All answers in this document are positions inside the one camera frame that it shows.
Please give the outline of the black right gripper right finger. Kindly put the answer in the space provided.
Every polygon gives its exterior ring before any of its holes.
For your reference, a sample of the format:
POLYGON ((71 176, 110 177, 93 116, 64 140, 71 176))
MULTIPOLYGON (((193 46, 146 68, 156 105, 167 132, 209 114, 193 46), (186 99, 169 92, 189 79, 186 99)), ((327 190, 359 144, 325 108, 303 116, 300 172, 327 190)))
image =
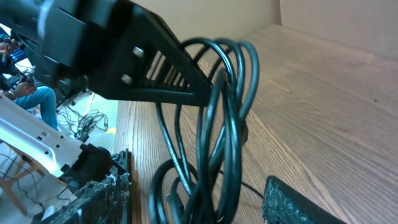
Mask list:
POLYGON ((262 216, 267 223, 345 224, 273 175, 266 181, 262 216))

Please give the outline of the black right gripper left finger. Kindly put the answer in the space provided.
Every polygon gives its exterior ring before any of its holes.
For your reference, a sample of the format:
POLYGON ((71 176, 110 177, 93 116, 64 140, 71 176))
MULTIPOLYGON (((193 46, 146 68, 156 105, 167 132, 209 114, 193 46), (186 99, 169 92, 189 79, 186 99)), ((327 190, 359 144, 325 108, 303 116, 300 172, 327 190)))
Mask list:
POLYGON ((47 218, 44 212, 36 214, 32 223, 131 223, 131 152, 125 149, 115 154, 113 162, 104 180, 87 183, 74 201, 47 218))

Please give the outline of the person in blue jeans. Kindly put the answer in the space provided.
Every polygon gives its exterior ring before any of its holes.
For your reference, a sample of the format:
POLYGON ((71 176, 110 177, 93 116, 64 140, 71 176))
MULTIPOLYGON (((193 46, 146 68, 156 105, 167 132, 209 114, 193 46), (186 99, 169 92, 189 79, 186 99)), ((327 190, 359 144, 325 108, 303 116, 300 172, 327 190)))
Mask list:
POLYGON ((58 130, 56 115, 56 95, 48 86, 36 87, 33 83, 19 82, 15 89, 1 93, 25 110, 40 106, 40 115, 43 122, 58 130))

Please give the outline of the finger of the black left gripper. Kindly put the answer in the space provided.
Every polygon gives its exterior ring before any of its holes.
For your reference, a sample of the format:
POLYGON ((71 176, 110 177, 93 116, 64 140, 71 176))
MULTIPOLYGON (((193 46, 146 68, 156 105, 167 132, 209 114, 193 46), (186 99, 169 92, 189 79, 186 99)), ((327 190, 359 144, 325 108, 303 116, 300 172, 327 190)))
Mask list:
POLYGON ((89 89, 109 100, 206 106, 211 86, 164 20, 134 4, 126 22, 89 89))

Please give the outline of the wooden stool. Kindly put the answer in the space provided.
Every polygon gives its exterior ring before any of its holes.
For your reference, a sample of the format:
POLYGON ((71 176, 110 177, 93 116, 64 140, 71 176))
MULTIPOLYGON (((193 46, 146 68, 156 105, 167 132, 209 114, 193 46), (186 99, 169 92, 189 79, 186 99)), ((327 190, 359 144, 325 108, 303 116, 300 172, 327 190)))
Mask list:
POLYGON ((1 190, 8 196, 11 202, 17 207, 17 209, 24 215, 28 216, 28 211, 23 206, 22 202, 16 196, 12 187, 15 185, 20 192, 25 194, 25 197, 32 201, 34 205, 38 205, 42 208, 44 202, 57 199, 58 201, 66 201, 70 203, 72 200, 70 198, 63 198, 61 195, 67 190, 66 185, 63 184, 64 189, 57 195, 45 199, 42 202, 38 201, 39 191, 37 188, 37 181, 35 179, 34 172, 37 172, 41 177, 46 175, 59 181, 53 175, 51 175, 45 168, 34 161, 23 160, 23 158, 28 156, 22 153, 20 150, 8 145, 6 142, 1 141, 1 190), (36 191, 36 198, 29 196, 29 192, 21 188, 19 181, 25 176, 31 176, 33 187, 36 191))

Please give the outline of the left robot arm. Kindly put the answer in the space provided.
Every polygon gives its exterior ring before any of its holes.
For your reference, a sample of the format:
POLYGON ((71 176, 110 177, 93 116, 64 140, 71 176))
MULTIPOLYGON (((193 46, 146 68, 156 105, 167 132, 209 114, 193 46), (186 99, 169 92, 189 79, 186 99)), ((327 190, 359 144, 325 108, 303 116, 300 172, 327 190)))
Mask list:
MULTIPOLYGON (((1 23, 37 45, 35 77, 53 86, 86 77, 109 100, 206 106, 211 86, 165 21, 132 1, 1 2, 1 23)), ((110 153, 2 101, 1 139, 54 177, 101 181, 110 153)))

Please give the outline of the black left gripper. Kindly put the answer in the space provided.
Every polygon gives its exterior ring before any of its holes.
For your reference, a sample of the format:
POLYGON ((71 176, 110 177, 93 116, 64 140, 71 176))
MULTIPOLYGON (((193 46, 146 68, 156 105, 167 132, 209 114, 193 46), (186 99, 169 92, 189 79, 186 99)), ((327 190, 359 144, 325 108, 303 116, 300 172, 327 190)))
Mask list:
POLYGON ((1 23, 36 45, 36 78, 55 86, 104 69, 133 15, 132 1, 1 1, 1 23))

